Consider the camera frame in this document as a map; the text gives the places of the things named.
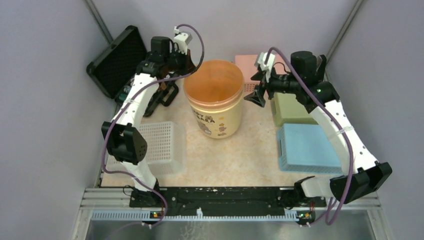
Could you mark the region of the green plastic basket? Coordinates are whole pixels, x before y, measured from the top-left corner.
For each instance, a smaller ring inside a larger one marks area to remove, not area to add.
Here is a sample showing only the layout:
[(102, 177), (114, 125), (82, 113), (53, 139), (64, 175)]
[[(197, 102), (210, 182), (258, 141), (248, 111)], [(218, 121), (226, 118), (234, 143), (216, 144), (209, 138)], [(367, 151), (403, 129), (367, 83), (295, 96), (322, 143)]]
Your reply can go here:
[(270, 100), (270, 107), (273, 122), (277, 128), (283, 124), (317, 125), (304, 106), (296, 100), (294, 94), (275, 93)]

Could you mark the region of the orange capybara bucket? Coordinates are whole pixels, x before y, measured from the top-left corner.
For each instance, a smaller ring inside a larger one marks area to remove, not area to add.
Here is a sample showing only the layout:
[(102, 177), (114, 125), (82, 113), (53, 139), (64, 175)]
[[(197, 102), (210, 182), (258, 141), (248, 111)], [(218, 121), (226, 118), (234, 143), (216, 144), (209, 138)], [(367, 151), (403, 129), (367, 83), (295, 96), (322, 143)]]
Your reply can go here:
[(183, 80), (184, 94), (204, 135), (223, 139), (239, 129), (244, 83), (242, 71), (225, 60), (205, 61)]

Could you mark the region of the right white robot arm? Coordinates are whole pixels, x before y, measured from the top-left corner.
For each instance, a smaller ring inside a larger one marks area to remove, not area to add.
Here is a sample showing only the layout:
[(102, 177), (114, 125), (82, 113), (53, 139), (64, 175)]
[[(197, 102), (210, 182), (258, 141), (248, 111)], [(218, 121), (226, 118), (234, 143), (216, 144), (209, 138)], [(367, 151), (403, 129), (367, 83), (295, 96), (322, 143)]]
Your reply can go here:
[(307, 177), (294, 185), (293, 200), (307, 206), (315, 197), (334, 198), (348, 204), (380, 189), (392, 174), (389, 163), (379, 162), (367, 149), (351, 125), (339, 94), (325, 81), (327, 58), (310, 51), (297, 51), (286, 59), (289, 72), (277, 73), (276, 50), (260, 53), (255, 60), (256, 81), (245, 97), (260, 107), (275, 93), (293, 94), (309, 115), (323, 129), (342, 165), (342, 175), (332, 178)]

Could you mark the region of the blue plastic basket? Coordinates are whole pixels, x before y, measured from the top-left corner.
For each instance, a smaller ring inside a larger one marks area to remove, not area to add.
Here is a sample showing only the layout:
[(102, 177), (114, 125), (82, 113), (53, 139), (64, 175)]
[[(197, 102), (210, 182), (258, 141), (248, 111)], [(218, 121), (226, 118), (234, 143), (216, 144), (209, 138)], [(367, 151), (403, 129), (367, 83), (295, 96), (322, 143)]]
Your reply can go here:
[(339, 158), (319, 125), (285, 123), (276, 132), (276, 142), (282, 172), (343, 173)]

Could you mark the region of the pink plastic basket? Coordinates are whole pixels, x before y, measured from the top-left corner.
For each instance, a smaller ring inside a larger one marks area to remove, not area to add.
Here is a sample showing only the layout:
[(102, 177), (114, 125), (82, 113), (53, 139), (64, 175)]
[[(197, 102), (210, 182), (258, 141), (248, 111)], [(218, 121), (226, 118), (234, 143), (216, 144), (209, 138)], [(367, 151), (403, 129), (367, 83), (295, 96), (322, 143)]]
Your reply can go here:
[[(259, 83), (258, 81), (251, 80), (251, 77), (257, 72), (257, 67), (255, 67), (257, 56), (257, 54), (250, 54), (236, 55), (234, 57), (234, 63), (241, 70), (244, 77), (245, 94), (253, 92), (255, 86)], [(280, 56), (275, 57), (274, 68), (277, 74), (286, 74), (289, 71), (286, 63)]]

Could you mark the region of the white perforated plastic basket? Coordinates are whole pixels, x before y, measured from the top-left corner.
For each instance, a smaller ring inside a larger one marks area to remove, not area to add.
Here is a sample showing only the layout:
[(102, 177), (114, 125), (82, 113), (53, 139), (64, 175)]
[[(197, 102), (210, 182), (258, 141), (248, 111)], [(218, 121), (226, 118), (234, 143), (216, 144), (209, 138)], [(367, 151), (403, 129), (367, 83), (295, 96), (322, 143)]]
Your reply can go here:
[(107, 142), (106, 168), (140, 178), (162, 178), (183, 172), (186, 132), (172, 121), (139, 126), (116, 124)]

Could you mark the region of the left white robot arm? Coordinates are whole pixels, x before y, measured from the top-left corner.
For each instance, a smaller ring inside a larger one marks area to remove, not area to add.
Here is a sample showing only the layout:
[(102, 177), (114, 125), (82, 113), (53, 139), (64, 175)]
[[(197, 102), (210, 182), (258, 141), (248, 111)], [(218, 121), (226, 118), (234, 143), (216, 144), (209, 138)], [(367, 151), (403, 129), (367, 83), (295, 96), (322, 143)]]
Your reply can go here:
[(157, 190), (157, 178), (146, 161), (147, 141), (139, 132), (151, 98), (161, 83), (176, 81), (196, 71), (188, 48), (191, 35), (179, 33), (174, 38), (155, 36), (150, 52), (137, 67), (131, 89), (118, 113), (101, 127), (104, 144), (101, 168), (107, 174), (122, 174), (134, 181), (135, 199), (154, 207), (162, 195)]

